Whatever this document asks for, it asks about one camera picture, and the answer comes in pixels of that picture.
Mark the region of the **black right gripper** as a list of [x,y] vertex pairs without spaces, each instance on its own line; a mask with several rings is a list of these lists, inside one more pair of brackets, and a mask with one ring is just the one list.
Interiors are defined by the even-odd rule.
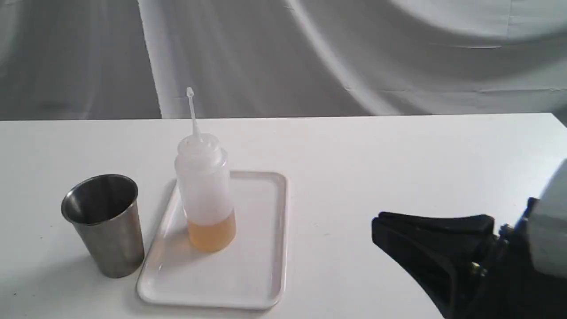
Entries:
[[371,221],[377,247],[409,273],[446,319],[564,319],[566,277],[535,267],[529,198],[514,226],[494,235],[486,214],[428,218],[380,212]]

